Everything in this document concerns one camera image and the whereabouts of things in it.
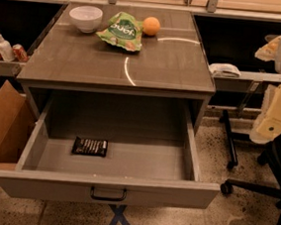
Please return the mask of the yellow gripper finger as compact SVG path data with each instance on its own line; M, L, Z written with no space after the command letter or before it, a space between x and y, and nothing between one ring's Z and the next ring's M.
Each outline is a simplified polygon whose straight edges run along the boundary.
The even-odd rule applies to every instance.
M269 85L264 92L261 113L257 116L249 133L256 144L265 144L281 134L281 84Z
M275 60L276 52L278 51L278 45L281 40L281 36L275 37L270 40L262 48L258 49L254 55L256 58L264 60L266 62Z

